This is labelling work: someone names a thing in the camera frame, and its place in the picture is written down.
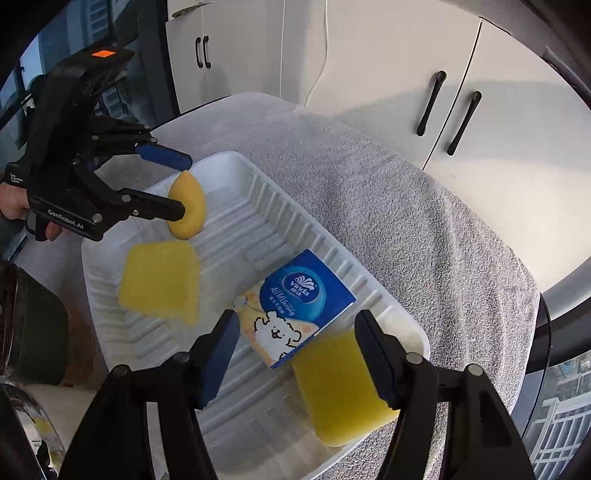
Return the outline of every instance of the white cabinet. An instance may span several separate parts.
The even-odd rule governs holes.
[[[207,69],[203,64],[202,10],[166,22],[170,66],[181,113],[209,101]]]
[[[448,155],[475,91],[482,99]],[[486,21],[425,171],[514,250],[541,291],[591,255],[591,111],[541,58]]]
[[[241,92],[279,97],[282,21],[282,0],[216,0],[169,20],[181,113]]]
[[[216,0],[201,9],[210,100],[241,92],[279,97],[283,0]]]
[[[422,168],[456,97],[480,19],[436,0],[328,0],[326,17],[326,63],[307,106]],[[447,78],[419,137],[439,71]]]

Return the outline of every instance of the white plastic tray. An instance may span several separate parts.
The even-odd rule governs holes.
[[[213,328],[224,308],[300,251],[310,248],[344,282],[357,302],[325,331],[353,325],[369,309],[406,350],[428,358],[429,342],[413,317],[366,269],[272,180],[235,152],[196,163],[191,173],[207,198],[207,221],[189,242],[201,261],[200,320],[195,327],[145,317],[117,302],[129,249],[172,239],[163,220],[129,218],[101,242],[84,240],[82,259],[90,311],[109,369],[154,367],[188,350]],[[148,189],[166,196],[176,175]],[[311,479],[348,453],[314,435],[291,367],[270,370],[240,338],[220,392],[197,418],[220,479]]]

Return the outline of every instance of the human hand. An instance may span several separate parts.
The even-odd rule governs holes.
[[[0,211],[9,220],[21,218],[26,220],[29,213],[29,200],[27,191],[20,187],[0,183]],[[49,222],[45,230],[47,239],[52,242],[60,235],[62,228],[53,222]]]

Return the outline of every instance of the window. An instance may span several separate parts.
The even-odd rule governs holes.
[[[525,448],[540,480],[558,478],[591,426],[590,354],[585,352],[546,372],[533,421],[524,434]]]

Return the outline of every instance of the black cabinet handle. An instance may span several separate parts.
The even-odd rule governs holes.
[[[437,73],[437,78],[435,79],[435,85],[433,85],[433,92],[431,93],[431,98],[429,99],[429,103],[427,104],[427,109],[421,118],[421,123],[419,123],[417,128],[417,135],[422,137],[425,134],[425,129],[427,128],[427,120],[429,120],[429,115],[431,115],[431,110],[433,109],[433,105],[435,104],[435,99],[437,98],[437,94],[439,90],[441,90],[441,86],[445,79],[447,78],[447,73],[443,70]]]
[[[456,152],[457,145],[460,142],[460,139],[462,138],[464,130],[468,126],[470,118],[472,118],[474,110],[476,110],[476,107],[480,103],[480,99],[482,99],[482,94],[478,91],[475,91],[472,95],[472,101],[470,102],[470,106],[468,107],[468,111],[466,112],[466,116],[464,117],[464,121],[460,125],[460,129],[457,131],[456,136],[454,137],[452,143],[450,143],[449,148],[447,149],[448,155],[453,155]]]
[[[202,69],[203,62],[199,60],[199,44],[201,43],[201,37],[197,37],[195,39],[195,56],[197,57],[197,66]]]
[[[205,62],[205,67],[210,69],[212,64],[207,61],[207,50],[205,49],[205,45],[209,41],[209,35],[205,35],[203,37],[203,61]]]

